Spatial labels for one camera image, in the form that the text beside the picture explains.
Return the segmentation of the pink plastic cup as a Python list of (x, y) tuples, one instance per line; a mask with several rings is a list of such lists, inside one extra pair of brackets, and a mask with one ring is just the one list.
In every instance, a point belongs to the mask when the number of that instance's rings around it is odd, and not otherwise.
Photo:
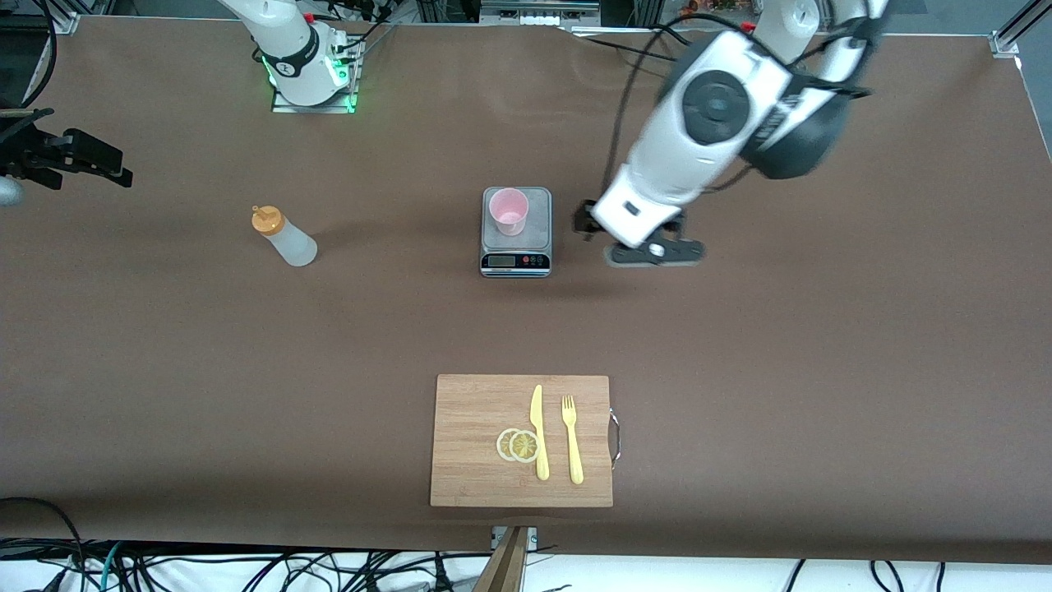
[(528, 196), (514, 187), (503, 187), (489, 198), (488, 215), (501, 234), (523, 232), (529, 215)]

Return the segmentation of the translucent sauce bottle orange cap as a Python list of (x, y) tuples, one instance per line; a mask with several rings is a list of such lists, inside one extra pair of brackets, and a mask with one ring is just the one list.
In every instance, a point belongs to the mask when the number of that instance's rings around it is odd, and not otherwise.
[(311, 265), (318, 243), (275, 206), (252, 206), (252, 228), (270, 241), (275, 251), (294, 267)]

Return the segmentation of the silver digital kitchen scale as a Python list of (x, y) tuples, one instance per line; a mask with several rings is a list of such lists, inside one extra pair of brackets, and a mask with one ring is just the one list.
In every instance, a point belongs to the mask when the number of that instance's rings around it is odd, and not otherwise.
[(501, 234), (487, 210), (489, 198), (503, 187), (486, 188), (482, 199), (478, 269), (490, 278), (542, 278), (555, 266), (552, 195), (544, 187), (514, 187), (529, 198), (523, 232)]

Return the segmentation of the yellow plastic knife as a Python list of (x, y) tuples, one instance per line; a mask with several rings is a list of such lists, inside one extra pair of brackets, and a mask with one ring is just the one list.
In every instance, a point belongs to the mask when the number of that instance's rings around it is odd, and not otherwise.
[(550, 468), (547, 457), (546, 442), (544, 437), (544, 416), (542, 416), (542, 385), (534, 387), (533, 396), (530, 401), (530, 423), (537, 433), (537, 477), (541, 481), (549, 479)]

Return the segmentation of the yellow plastic fork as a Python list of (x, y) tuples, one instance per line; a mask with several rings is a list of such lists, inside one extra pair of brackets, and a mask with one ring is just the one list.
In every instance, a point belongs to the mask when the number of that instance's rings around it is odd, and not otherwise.
[(571, 483), (579, 486), (584, 482), (584, 467), (579, 452), (576, 438), (576, 407), (571, 395), (562, 399), (562, 420), (567, 433), (567, 451), (569, 461), (569, 476)]

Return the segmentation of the wooden cutting board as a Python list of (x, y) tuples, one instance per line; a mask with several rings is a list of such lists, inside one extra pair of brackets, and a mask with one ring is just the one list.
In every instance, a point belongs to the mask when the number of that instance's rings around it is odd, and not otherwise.
[[(507, 428), (531, 431), (530, 401), (542, 385), (550, 477), (534, 462), (500, 458), (495, 438)], [(562, 399), (576, 407), (584, 482), (571, 483)], [(437, 377), (431, 504), (437, 508), (609, 508), (613, 503), (606, 376), (443, 374)]]

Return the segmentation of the aluminium frame corner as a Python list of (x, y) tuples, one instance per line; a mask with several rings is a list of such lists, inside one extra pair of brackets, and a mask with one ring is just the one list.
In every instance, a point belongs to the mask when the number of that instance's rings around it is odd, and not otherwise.
[(1019, 11), (1010, 16), (998, 29), (989, 34), (988, 41), (993, 57), (1016, 57), (1018, 42), (1048, 15), (1052, 15), (1052, 0), (1026, 0)]
[(86, 6), (81, 0), (42, 0), (58, 35), (70, 35)]

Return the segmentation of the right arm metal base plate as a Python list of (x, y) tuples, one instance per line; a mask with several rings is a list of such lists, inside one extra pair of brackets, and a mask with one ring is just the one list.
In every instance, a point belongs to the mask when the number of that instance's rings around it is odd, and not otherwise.
[(358, 91), (356, 89), (341, 89), (323, 104), (304, 106), (292, 104), (274, 89), (271, 113), (356, 113), (357, 101)]

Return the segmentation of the wooden post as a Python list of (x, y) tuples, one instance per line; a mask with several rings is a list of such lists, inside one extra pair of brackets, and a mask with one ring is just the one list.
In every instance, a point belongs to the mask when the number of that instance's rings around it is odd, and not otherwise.
[(471, 592), (522, 592), (529, 553), (525, 527), (515, 525), (492, 552)]

